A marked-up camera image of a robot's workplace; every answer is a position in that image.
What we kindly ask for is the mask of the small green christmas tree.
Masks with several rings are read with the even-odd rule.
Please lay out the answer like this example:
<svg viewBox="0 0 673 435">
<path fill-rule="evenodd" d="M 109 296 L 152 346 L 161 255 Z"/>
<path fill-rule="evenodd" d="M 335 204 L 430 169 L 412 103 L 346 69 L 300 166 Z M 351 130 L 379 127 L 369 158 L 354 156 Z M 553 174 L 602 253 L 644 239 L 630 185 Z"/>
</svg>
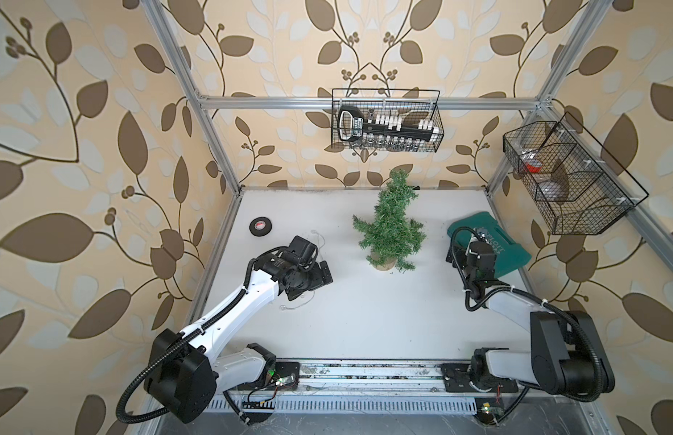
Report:
<svg viewBox="0 0 673 435">
<path fill-rule="evenodd" d="M 418 198 L 408 184 L 408 173 L 394 170 L 378 194 L 371 221 L 354 215 L 353 228 L 361 236 L 358 246 L 367 252 L 367 262 L 376 269 L 414 271 L 410 257 L 418 254 L 426 239 L 424 224 L 407 217 L 407 209 Z"/>
</svg>

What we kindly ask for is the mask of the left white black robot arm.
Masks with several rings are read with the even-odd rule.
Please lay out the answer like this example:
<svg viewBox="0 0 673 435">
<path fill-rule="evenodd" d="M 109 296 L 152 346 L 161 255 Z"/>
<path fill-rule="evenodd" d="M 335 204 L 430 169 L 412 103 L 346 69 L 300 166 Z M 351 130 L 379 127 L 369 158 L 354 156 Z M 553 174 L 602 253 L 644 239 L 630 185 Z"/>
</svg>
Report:
<svg viewBox="0 0 673 435">
<path fill-rule="evenodd" d="M 264 306 L 281 295 L 290 301 L 332 283 L 318 246 L 296 236 L 248 263 L 240 286 L 206 315 L 178 333 L 166 329 L 153 341 L 149 364 L 124 389 L 115 409 L 122 424 L 148 422 L 171 413 L 180 422 L 199 417 L 217 393 L 272 383 L 276 357 L 259 344 L 222 352 Z"/>
</svg>

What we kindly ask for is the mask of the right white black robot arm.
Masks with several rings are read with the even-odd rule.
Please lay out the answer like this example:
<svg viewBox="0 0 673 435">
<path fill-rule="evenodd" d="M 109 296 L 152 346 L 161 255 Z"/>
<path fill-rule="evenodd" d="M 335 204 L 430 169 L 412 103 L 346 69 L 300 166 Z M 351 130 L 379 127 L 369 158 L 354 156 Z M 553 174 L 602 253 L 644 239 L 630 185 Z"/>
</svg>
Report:
<svg viewBox="0 0 673 435">
<path fill-rule="evenodd" d="M 466 310 L 493 311 L 530 335 L 527 351 L 475 350 L 467 369 L 472 388 L 488 392 L 516 382 L 577 402 L 594 402 L 614 390 L 616 377 L 590 315 L 564 311 L 498 279 L 494 249 L 475 229 L 459 226 L 449 236 L 446 259 L 462 279 Z"/>
</svg>

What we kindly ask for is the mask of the green plastic tool case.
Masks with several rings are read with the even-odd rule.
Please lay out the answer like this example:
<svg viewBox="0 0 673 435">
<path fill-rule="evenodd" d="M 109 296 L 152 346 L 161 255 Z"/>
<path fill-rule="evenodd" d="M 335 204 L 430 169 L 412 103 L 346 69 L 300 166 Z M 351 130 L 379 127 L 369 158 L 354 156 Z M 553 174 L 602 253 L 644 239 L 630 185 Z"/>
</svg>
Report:
<svg viewBox="0 0 673 435">
<path fill-rule="evenodd" d="M 464 219 L 454 221 L 447 228 L 448 237 L 461 227 L 469 227 L 484 236 L 496 255 L 495 276 L 504 277 L 526 266 L 532 255 L 509 236 L 499 222 L 486 211 L 475 213 Z"/>
</svg>

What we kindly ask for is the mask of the black tape roll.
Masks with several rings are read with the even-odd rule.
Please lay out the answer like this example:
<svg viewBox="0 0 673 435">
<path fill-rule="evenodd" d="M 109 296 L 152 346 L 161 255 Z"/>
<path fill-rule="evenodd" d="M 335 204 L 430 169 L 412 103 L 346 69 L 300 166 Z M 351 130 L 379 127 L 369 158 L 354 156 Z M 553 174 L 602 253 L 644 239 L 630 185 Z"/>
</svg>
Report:
<svg viewBox="0 0 673 435">
<path fill-rule="evenodd" d="M 257 217 L 249 223 L 249 232 L 254 237 L 265 237 L 271 233 L 273 225 L 268 217 Z"/>
</svg>

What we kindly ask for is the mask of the red item in basket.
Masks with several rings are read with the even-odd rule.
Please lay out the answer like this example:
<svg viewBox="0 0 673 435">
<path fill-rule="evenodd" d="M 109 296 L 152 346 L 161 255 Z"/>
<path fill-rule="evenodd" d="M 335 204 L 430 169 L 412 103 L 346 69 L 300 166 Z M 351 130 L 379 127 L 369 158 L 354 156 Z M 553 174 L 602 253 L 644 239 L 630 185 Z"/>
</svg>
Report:
<svg viewBox="0 0 673 435">
<path fill-rule="evenodd" d="M 525 152 L 521 155 L 523 168 L 528 173 L 541 173 L 543 162 L 537 157 L 536 152 Z"/>
</svg>

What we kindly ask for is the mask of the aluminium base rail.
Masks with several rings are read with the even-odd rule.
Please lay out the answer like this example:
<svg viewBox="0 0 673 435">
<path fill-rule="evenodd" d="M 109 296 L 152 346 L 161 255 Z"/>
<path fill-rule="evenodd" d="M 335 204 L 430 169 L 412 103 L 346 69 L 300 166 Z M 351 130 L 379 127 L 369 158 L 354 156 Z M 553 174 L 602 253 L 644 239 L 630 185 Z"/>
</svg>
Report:
<svg viewBox="0 0 673 435">
<path fill-rule="evenodd" d="M 266 360 L 258 353 L 218 359 L 211 366 L 216 393 L 232 389 L 288 389 L 345 394 L 363 391 L 396 395 L 416 392 L 517 393 L 519 382 L 482 375 L 470 360 Z"/>
</svg>

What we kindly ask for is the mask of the black socket holder rail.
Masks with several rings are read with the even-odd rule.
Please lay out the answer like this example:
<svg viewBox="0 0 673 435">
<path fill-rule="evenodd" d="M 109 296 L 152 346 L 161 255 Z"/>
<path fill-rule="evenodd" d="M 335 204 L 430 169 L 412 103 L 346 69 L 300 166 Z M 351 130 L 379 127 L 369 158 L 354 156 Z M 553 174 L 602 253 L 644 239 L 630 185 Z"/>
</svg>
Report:
<svg viewBox="0 0 673 435">
<path fill-rule="evenodd" d="M 340 141 L 404 138 L 412 141 L 438 142 L 445 137 L 445 129 L 434 117 L 436 112 L 410 111 L 404 114 L 389 110 L 360 109 L 355 105 L 341 106 L 332 116 L 331 132 Z"/>
</svg>

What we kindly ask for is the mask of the aluminium frame post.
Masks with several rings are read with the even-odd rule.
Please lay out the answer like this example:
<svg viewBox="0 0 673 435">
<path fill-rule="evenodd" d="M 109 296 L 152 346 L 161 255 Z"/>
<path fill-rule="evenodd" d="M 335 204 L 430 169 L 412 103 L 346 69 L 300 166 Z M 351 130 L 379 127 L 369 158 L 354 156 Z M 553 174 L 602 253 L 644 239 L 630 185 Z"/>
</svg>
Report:
<svg viewBox="0 0 673 435">
<path fill-rule="evenodd" d="M 231 160 L 222 147 L 222 141 L 213 125 L 211 116 L 202 107 L 202 95 L 195 86 L 191 70 L 182 54 L 182 48 L 178 45 L 177 39 L 165 18 L 162 4 L 159 1 L 144 0 L 142 5 L 155 34 L 160 40 L 162 49 L 164 49 L 170 61 L 170 66 L 176 74 L 177 81 L 190 103 L 191 111 L 200 123 L 201 130 L 211 148 L 211 154 L 217 160 L 223 175 L 227 179 L 229 189 L 235 196 L 240 195 L 240 183 L 234 173 Z"/>
</svg>

